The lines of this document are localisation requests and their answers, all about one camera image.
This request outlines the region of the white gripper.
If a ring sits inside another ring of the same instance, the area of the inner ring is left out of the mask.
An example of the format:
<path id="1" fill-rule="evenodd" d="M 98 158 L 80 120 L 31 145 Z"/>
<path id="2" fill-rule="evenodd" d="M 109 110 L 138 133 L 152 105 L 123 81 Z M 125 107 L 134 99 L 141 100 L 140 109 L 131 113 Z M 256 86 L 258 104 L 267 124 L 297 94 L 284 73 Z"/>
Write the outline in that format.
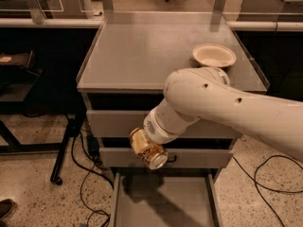
<path id="1" fill-rule="evenodd" d="M 135 152 L 142 152 L 148 147 L 147 135 L 154 143 L 162 145 L 175 140 L 184 132 L 178 113 L 166 107 L 152 109 L 144 119 L 143 129 L 136 128 L 129 135 Z"/>

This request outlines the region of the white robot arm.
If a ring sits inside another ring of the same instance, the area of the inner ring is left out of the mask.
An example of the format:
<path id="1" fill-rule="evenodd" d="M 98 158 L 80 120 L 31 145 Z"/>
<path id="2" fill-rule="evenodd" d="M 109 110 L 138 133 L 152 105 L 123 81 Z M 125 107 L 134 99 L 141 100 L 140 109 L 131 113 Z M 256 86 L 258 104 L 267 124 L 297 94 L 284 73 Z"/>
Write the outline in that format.
<path id="1" fill-rule="evenodd" d="M 149 168 L 157 169 L 168 160 L 161 146 L 201 119 L 303 160 L 303 103 L 237 90 L 229 86 L 223 70 L 213 67 L 171 73 L 164 84 L 164 99 L 145 117 L 143 127 L 130 133 L 130 144 Z"/>

